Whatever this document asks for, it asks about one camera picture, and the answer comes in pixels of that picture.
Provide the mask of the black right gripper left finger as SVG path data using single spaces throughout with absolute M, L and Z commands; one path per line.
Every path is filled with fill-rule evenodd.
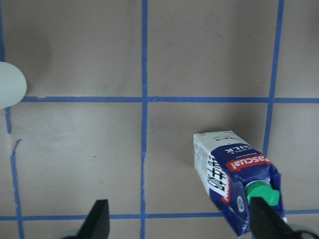
M 110 213 L 107 199 L 96 200 L 80 229 L 58 239 L 108 239 L 110 235 Z

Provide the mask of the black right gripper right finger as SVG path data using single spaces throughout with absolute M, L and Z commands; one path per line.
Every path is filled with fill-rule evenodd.
M 293 230 L 262 197 L 250 200 L 250 231 L 256 239 L 317 239 L 306 230 Z

